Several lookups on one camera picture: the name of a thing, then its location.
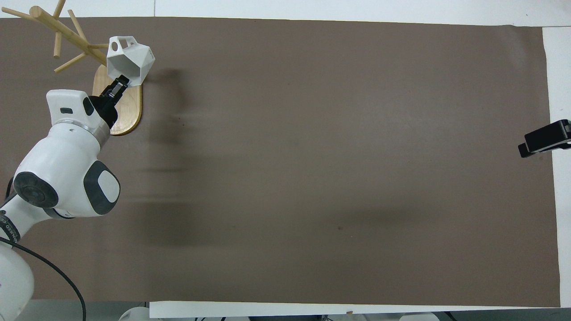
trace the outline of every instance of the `brown paper backdrop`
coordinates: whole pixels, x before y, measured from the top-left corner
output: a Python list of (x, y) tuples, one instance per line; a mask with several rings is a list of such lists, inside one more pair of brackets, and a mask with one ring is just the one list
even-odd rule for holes
[[(156, 64), (137, 130), (100, 159), (105, 217), (49, 221), (25, 244), (88, 300), (559, 306), (540, 28), (191, 18), (81, 19)], [(53, 33), (0, 19), (7, 182), (49, 129)], [(28, 259), (36, 298), (73, 298)]]

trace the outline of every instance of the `wooden mug tree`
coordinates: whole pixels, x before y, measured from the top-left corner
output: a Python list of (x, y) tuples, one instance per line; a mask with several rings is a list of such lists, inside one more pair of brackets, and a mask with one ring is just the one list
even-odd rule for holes
[[(74, 46), (82, 50), (82, 53), (77, 55), (75, 58), (54, 69), (56, 73), (62, 72), (87, 56), (92, 57), (99, 62), (101, 65), (95, 73), (93, 82), (93, 95), (99, 95), (103, 89), (113, 81), (113, 79), (107, 76), (107, 57), (99, 50), (108, 48), (108, 43), (94, 45), (87, 41), (87, 38), (85, 37), (85, 34), (83, 33), (83, 30), (71, 9), (67, 12), (70, 15), (77, 33), (59, 21), (59, 15), (62, 12), (65, 2), (65, 0), (59, 0), (53, 15), (49, 14), (39, 6), (31, 7), (30, 14), (25, 14), (6, 7), (2, 7), (2, 11), (15, 15), (16, 17), (42, 23), (52, 29), (55, 32), (54, 58), (56, 59), (59, 59), (61, 55), (62, 37), (66, 38)], [(142, 86), (128, 88), (123, 93), (123, 97), (115, 108), (117, 109), (119, 117), (115, 125), (113, 125), (113, 128), (111, 128), (111, 135), (119, 136), (130, 133), (139, 124), (141, 118)]]

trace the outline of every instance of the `wooden peg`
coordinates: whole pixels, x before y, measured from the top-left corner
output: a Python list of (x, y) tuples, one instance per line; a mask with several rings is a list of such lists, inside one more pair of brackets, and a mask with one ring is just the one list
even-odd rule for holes
[(61, 53), (62, 53), (62, 33), (57, 31), (55, 33), (54, 58), (59, 59)]
[(93, 49), (103, 49), (103, 48), (109, 48), (109, 44), (108, 43), (98, 43), (97, 45), (89, 45), (87, 47), (93, 48)]
[(73, 25), (75, 26), (75, 29), (77, 30), (77, 33), (79, 34), (79, 36), (81, 38), (83, 38), (84, 40), (87, 40), (87, 38), (85, 38), (85, 34), (83, 33), (83, 30), (81, 29), (81, 26), (79, 25), (79, 21), (77, 21), (75, 14), (73, 14), (73, 10), (70, 9), (67, 11), (67, 13), (70, 14), (71, 21), (73, 22)]
[(73, 58), (72, 60), (64, 63), (63, 65), (57, 67), (56, 69), (54, 69), (55, 73), (61, 73), (62, 71), (68, 69), (69, 67), (71, 67), (71, 65), (73, 65), (74, 63), (80, 61), (81, 59), (87, 57), (86, 53), (80, 53), (77, 57)]
[(66, 3), (66, 0), (59, 0), (58, 5), (55, 6), (54, 11), (54, 19), (59, 19), (59, 15), (62, 13), (63, 5)]
[(29, 14), (25, 14), (25, 13), (20, 12), (20, 11), (12, 10), (10, 8), (2, 7), (2, 12), (8, 13), (11, 15), (15, 15), (16, 17), (24, 18), (27, 20), (39, 22), (36, 19), (34, 19), (32, 16), (30, 16)]
[[(95, 58), (95, 60), (97, 60), (100, 64), (107, 66), (107, 57), (101, 51), (89, 48), (89, 43), (85, 39), (83, 39), (78, 34), (73, 32), (73, 30), (69, 29), (66, 25), (62, 24), (60, 21), (54, 19), (54, 17), (52, 17), (49, 13), (45, 12), (44, 9), (38, 6), (33, 6), (32, 8), (30, 8), (30, 16), (42, 22), (48, 28), (54, 31), (60, 31), (62, 33), (62, 36), (66, 38), (69, 42), (71, 42), (73, 45), (76, 45), (76, 47), (83, 50), (84, 53)], [(58, 69), (59, 71), (63, 70), (61, 68), (64, 65), (57, 68), (56, 70)]]

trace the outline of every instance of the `wooden base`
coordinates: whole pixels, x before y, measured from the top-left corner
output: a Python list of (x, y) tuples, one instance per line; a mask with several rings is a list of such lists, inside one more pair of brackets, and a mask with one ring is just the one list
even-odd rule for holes
[[(93, 80), (93, 95), (99, 96), (101, 92), (113, 79), (107, 76), (107, 67), (101, 65), (95, 73)], [(143, 111), (143, 89), (142, 86), (130, 87), (125, 90), (121, 100), (115, 106), (119, 117), (111, 128), (111, 135), (121, 136), (132, 132), (141, 119)]]

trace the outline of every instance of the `black cable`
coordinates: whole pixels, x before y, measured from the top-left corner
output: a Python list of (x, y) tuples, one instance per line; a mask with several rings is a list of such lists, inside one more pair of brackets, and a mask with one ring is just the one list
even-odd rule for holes
[(10, 196), (10, 191), (12, 190), (13, 182), (14, 182), (14, 177), (12, 176), (12, 178), (10, 178), (10, 181), (8, 182), (8, 189), (6, 190), (6, 197), (4, 199), (8, 199), (8, 196)]
[(68, 282), (68, 284), (71, 286), (71, 288), (73, 288), (73, 290), (75, 291), (75, 294), (77, 294), (77, 297), (79, 298), (79, 302), (81, 303), (83, 321), (86, 321), (87, 311), (85, 309), (85, 301), (83, 300), (83, 297), (81, 296), (81, 293), (79, 292), (79, 290), (77, 289), (75, 284), (71, 281), (70, 278), (67, 277), (67, 275), (62, 270), (60, 270), (57, 266), (55, 266), (54, 263), (51, 263), (48, 259), (44, 258), (42, 255), (37, 254), (36, 252), (30, 250), (27, 247), (21, 246), (20, 244), (14, 243), (14, 242), (12, 242), (8, 239), (5, 239), (3, 237), (0, 237), (0, 241), (30, 254), (31, 256), (42, 261), (43, 263), (46, 263), (49, 267), (53, 268), (57, 273), (59, 273)]
[(446, 313), (446, 315), (448, 315), (448, 317), (451, 318), (452, 321), (458, 321), (458, 320), (456, 320), (456, 318), (454, 318), (454, 317), (452, 316), (452, 313), (451, 313), (450, 311), (444, 312), (444, 313)]

